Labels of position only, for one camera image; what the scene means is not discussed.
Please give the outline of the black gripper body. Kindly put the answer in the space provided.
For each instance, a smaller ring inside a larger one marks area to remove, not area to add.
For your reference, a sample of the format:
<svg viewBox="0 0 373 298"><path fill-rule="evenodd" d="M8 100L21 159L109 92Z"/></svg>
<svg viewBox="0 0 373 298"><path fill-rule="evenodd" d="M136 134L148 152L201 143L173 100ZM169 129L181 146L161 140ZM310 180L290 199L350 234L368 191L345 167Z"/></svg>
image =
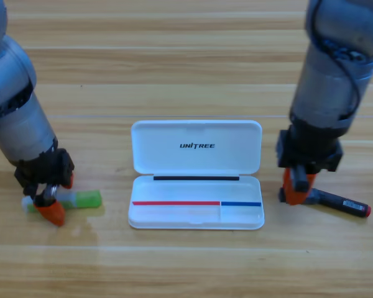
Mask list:
<svg viewBox="0 0 373 298"><path fill-rule="evenodd" d="M339 137L343 129L319 128L301 119L281 130L277 140L277 164L290 170L293 190L308 190L309 174L325 169L335 172L343 156Z"/></svg>
<svg viewBox="0 0 373 298"><path fill-rule="evenodd" d="M37 206L49 206L56 201L56 188L61 186L73 173L74 163L64 148L58 147L54 139L52 146L39 153L33 160L14 162L14 176L23 188L23 193L30 196Z"/></svg>

